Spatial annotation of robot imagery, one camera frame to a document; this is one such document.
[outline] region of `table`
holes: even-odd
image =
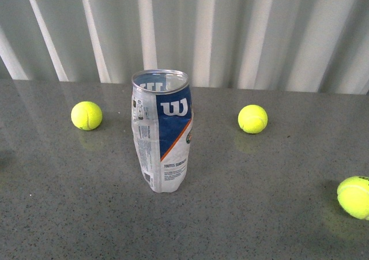
[[[143,179],[131,86],[0,80],[0,259],[368,259],[369,221],[336,188],[369,175],[369,97],[192,88],[179,190]],[[70,121],[83,100],[103,123]],[[247,104],[260,134],[237,124]]]

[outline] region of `blue label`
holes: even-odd
[[[159,118],[160,159],[174,146],[192,118],[190,87],[169,95],[156,96]]]

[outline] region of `orange stripe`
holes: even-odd
[[[180,139],[180,137],[183,135],[183,133],[185,133],[186,129],[188,128],[188,126],[190,125],[192,121],[192,118],[187,122],[186,126],[184,127],[184,129],[182,130],[182,132],[178,135],[177,139],[173,142],[173,144],[170,146],[170,148],[167,150],[167,152],[164,153],[164,155],[161,157],[160,161],[163,161],[164,158],[168,155],[168,153],[171,151],[171,149],[174,147],[175,144],[177,144],[178,140]]]

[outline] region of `tennis ball seam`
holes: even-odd
[[[86,114],[87,114],[87,128],[89,130],[91,130],[91,127],[90,127],[90,116],[88,115],[88,111],[87,110],[85,110],[85,111],[86,111]]]
[[[262,122],[262,124],[263,124],[263,127],[264,127],[264,128],[266,127],[265,119],[263,119],[263,117],[260,117],[260,116],[258,116],[258,115],[254,115],[254,116],[247,117],[247,120],[249,120],[249,119],[255,119],[255,118],[257,118],[257,119],[261,120],[261,122]]]
[[[361,189],[362,191],[364,191],[365,193],[367,193],[367,195],[369,195],[369,191],[366,190],[365,188],[363,188],[362,186],[358,186],[358,185],[347,185],[347,186],[344,186],[344,187],[341,187],[340,188],[340,192],[338,193],[338,195],[340,195],[344,190],[346,190],[347,188],[359,188]]]

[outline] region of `wilson logo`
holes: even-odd
[[[182,112],[179,112],[179,104],[183,106]],[[174,115],[185,116],[189,110],[186,98],[180,101],[173,101],[171,103],[160,103],[160,105],[163,107],[164,114],[168,116],[174,116]]]
[[[140,84],[141,88],[150,90],[150,91],[162,91],[163,83],[162,82],[148,82]]]

